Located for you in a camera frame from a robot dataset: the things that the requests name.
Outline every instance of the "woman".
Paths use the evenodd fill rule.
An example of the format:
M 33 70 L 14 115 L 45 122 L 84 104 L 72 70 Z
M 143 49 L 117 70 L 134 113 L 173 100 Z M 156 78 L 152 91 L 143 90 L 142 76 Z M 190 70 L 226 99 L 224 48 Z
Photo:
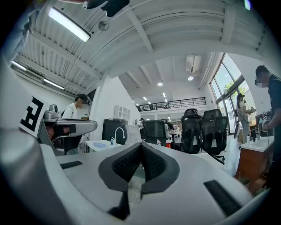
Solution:
M 248 114 L 253 113 L 252 110 L 248 110 L 246 109 L 246 105 L 243 102 L 243 98 L 245 97 L 245 95 L 242 95 L 241 93 L 239 93 L 237 95 L 237 110 L 238 110 L 238 119 L 241 122 L 242 126 L 243 126 L 243 144 L 245 144 L 247 142 L 247 136 L 248 136 L 248 132 L 249 132 L 249 120 L 248 120 Z

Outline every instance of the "brown wooden desk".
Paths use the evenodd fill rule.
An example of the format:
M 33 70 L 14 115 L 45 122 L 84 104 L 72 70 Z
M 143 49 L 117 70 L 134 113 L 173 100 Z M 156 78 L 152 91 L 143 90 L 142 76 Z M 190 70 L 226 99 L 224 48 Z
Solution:
M 235 178 L 239 175 L 249 178 L 248 189 L 254 192 L 255 181 L 258 180 L 269 166 L 269 154 L 273 151 L 274 137 L 269 137 L 270 147 L 268 149 L 267 137 L 260 137 L 256 142 L 241 145 L 241 153 Z

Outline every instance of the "pants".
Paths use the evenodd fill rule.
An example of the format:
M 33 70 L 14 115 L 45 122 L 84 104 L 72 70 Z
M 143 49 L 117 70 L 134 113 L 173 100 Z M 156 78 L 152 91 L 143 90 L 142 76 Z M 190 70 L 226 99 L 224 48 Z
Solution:
M 243 126 L 243 144 L 247 143 L 247 136 L 249 132 L 249 120 L 248 116 L 243 116 L 243 120 L 241 121 L 241 124 Z

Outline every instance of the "black cap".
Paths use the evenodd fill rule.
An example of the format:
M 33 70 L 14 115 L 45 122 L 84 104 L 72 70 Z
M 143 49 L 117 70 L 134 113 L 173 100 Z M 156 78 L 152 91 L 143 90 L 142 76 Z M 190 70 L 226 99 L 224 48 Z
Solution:
M 264 65 L 259 65 L 256 68 L 256 76 L 258 77 L 260 73 L 268 73 L 268 69 Z
M 86 100 L 88 100 L 88 97 L 87 97 L 87 95 L 85 95 L 85 94 L 78 94 L 77 95 L 79 98 L 81 98 L 81 99 L 86 99 Z
M 243 95 L 243 94 L 241 94 L 241 93 L 239 93 L 238 95 L 237 95 L 237 98 L 240 98 L 240 97 L 245 97 L 245 95 Z

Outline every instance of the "black railing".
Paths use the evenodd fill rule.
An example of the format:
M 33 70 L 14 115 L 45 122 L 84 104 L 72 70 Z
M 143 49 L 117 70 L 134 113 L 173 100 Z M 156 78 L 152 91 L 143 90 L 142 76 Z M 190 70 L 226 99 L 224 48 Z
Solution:
M 147 105 L 139 105 L 137 106 L 137 109 L 139 110 L 139 112 L 142 112 L 142 111 L 152 111 L 158 109 L 173 109 L 173 108 L 190 107 L 190 106 L 198 106 L 198 105 L 206 105 L 205 97 L 182 99 L 182 100 L 169 101 L 169 102 L 157 102 Z

